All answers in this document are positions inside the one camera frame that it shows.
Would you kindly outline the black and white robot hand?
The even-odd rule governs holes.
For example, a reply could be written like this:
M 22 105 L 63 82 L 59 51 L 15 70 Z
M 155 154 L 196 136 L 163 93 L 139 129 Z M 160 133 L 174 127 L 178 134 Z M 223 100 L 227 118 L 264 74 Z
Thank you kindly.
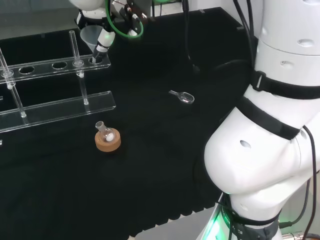
M 80 30 L 90 26 L 100 26 L 92 62 L 97 63 L 107 56 L 116 36 L 135 41 L 142 37 L 143 26 L 150 16 L 150 0 L 71 0 L 79 13 L 75 23 Z

